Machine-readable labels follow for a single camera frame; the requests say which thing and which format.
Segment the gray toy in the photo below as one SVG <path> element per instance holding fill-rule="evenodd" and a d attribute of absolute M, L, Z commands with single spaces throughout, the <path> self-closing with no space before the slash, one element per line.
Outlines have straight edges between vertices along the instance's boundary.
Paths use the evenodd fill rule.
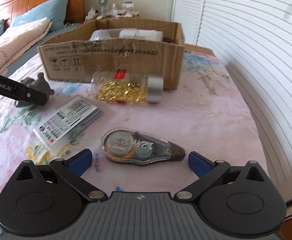
<path fill-rule="evenodd" d="M 20 81 L 20 83 L 24 84 L 25 86 L 37 90 L 39 92 L 42 92 L 47 95 L 47 100 L 49 100 L 49 97 L 55 93 L 53 89 L 50 88 L 48 82 L 44 79 L 44 74 L 42 72 L 37 74 L 37 80 L 34 80 L 33 78 L 25 78 Z M 15 107 L 23 107 L 23 106 L 30 106 L 32 103 L 29 103 L 27 101 L 15 101 L 14 106 Z"/>

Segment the closet door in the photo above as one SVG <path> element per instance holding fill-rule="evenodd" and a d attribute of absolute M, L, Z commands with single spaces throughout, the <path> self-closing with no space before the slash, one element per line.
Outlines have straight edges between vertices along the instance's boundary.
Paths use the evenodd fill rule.
<path fill-rule="evenodd" d="M 270 177 L 290 200 L 292 0 L 205 0 L 197 44 L 228 68 L 251 108 Z"/>
<path fill-rule="evenodd" d="M 174 0 L 172 21 L 182 24 L 185 42 L 196 44 L 202 0 Z"/>

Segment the transparent plastic jar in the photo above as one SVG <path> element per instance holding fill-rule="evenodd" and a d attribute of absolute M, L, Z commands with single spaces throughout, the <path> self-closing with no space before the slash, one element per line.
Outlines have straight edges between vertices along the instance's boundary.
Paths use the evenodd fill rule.
<path fill-rule="evenodd" d="M 126 104 L 160 103 L 163 88 L 162 76 L 126 69 L 98 69 L 91 81 L 91 92 L 96 99 Z"/>

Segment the portable fan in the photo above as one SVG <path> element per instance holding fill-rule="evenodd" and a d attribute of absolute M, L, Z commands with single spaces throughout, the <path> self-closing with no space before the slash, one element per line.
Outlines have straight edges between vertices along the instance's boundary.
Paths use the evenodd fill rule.
<path fill-rule="evenodd" d="M 98 0 L 98 5 L 100 6 L 100 16 L 105 17 L 105 8 L 108 4 L 108 0 Z"/>

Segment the folded blanket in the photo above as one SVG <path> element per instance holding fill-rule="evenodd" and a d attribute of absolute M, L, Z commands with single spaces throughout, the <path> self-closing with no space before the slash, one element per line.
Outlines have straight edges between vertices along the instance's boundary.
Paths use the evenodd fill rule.
<path fill-rule="evenodd" d="M 49 28 L 50 19 L 41 20 L 8 28 L 0 36 L 0 72 L 21 56 L 27 48 L 43 38 Z"/>

